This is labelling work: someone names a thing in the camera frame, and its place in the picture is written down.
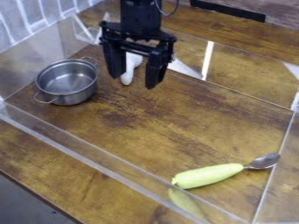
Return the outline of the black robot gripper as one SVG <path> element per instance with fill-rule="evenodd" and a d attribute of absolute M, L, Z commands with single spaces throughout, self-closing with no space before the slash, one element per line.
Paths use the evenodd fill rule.
<path fill-rule="evenodd" d="M 107 70 L 114 79 L 127 71 L 127 53 L 148 58 L 146 64 L 146 87 L 152 89 L 164 79 L 168 63 L 174 60 L 176 37 L 164 31 L 135 34 L 120 23 L 100 22 Z"/>

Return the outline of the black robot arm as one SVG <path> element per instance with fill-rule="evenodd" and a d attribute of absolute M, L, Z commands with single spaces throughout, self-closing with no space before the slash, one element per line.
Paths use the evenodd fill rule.
<path fill-rule="evenodd" d="M 144 86 L 152 89 L 163 80 L 174 61 L 176 37 L 160 29 L 162 0 L 120 0 L 120 22 L 103 20 L 100 42 L 107 70 L 114 79 L 127 71 L 127 53 L 148 58 Z"/>

